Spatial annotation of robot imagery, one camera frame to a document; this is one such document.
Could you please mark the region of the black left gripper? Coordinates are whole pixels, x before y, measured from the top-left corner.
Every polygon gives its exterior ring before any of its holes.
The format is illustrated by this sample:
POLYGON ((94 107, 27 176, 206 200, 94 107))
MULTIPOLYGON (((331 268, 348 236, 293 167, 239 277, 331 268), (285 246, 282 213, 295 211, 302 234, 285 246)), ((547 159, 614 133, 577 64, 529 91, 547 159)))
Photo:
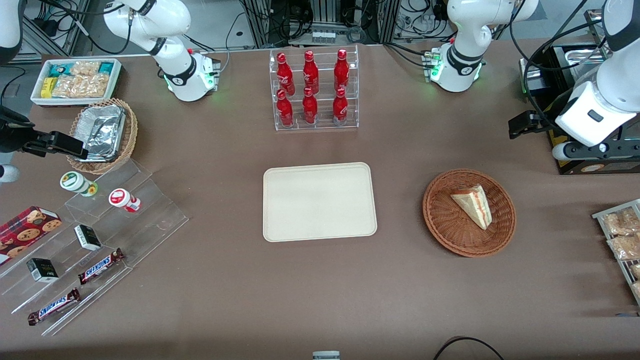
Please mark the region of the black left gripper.
POLYGON ((509 120, 510 140, 539 132, 553 132, 555 136, 563 136, 563 130, 557 125, 554 117, 537 112, 522 112, 519 117, 521 120, 509 120))

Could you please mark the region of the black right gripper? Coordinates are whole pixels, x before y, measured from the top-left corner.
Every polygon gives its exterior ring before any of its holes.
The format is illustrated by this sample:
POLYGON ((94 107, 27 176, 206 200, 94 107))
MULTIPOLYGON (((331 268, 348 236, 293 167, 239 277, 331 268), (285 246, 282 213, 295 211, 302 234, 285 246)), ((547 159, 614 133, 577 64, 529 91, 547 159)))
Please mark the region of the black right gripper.
POLYGON ((46 153, 64 154, 80 160, 86 160, 89 151, 85 143, 68 134, 52 131, 48 140, 41 139, 43 132, 35 130, 34 125, 22 114, 2 105, 0 107, 0 152, 25 152, 37 157, 45 157, 46 153))

